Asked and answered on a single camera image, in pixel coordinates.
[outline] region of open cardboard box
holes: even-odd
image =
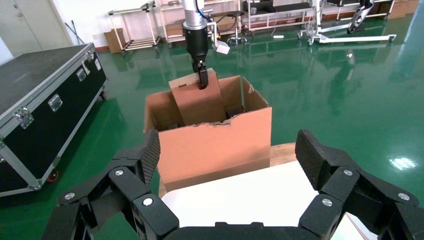
[[[159,131],[167,191],[270,166],[272,108],[245,78],[208,76],[205,89],[193,73],[146,97],[144,132]]]

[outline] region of white wall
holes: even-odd
[[[96,47],[107,46],[104,32],[112,28],[108,12],[115,9],[139,8],[147,0],[53,0],[62,20],[71,28],[74,21],[78,36],[85,42],[93,42]],[[144,12],[127,13],[125,15],[128,28],[133,39],[147,38],[151,35],[146,14]],[[112,16],[116,28],[124,28],[124,21],[120,15]],[[69,31],[74,44],[78,44],[75,35]]]
[[[0,37],[0,65],[2,65],[7,60],[12,59],[12,53],[9,51],[8,47],[6,46],[5,42]]]

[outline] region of robotic hand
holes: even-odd
[[[364,30],[364,25],[362,25],[362,23],[371,11],[371,8],[373,8],[374,0],[360,0],[359,4],[358,9],[353,15],[353,18],[349,23],[349,27],[347,28],[348,34]]]
[[[206,69],[206,54],[208,53],[208,26],[213,27],[211,34],[213,49],[222,54],[228,54],[230,47],[217,40],[217,23],[202,13],[204,0],[183,0],[185,22],[183,24],[186,49],[191,55],[193,71],[199,74],[200,89],[208,86],[208,71]]]

